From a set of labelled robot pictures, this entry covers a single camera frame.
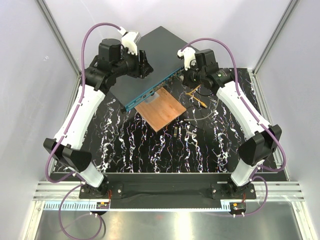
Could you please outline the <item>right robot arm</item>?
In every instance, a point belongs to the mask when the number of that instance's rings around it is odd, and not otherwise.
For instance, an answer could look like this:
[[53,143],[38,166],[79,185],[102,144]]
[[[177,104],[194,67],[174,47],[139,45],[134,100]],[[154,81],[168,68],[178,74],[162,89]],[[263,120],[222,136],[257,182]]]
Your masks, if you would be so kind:
[[271,125],[251,104],[236,82],[234,71],[219,68],[213,50],[186,47],[177,56],[184,61],[183,84],[189,88],[203,85],[210,90],[228,107],[244,132],[245,142],[238,148],[239,162],[222,186],[224,194],[240,198],[254,172],[275,152],[282,130]]

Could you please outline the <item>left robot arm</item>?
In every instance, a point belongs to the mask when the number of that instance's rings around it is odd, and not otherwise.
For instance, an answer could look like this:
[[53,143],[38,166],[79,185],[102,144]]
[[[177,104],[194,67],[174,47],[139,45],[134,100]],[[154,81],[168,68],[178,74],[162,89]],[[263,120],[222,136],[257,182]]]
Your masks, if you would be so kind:
[[137,40],[103,39],[98,54],[85,68],[84,81],[62,127],[54,138],[46,138],[44,148],[49,160],[56,160],[78,175],[81,189],[96,198],[110,193],[108,179],[92,161],[92,154],[81,149],[84,135],[98,106],[115,85],[117,78],[129,76],[144,79],[153,72],[144,50],[139,50]]

